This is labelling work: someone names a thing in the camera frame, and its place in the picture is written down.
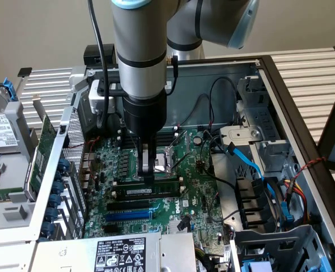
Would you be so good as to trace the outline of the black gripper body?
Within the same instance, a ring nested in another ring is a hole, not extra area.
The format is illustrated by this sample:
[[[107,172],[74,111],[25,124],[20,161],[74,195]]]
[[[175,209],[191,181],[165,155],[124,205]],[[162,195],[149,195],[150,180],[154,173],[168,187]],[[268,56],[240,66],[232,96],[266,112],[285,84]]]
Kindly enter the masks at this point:
[[[151,99],[122,99],[124,117],[127,128],[142,143],[154,141],[156,133],[162,129],[167,119],[167,95],[159,93]]]

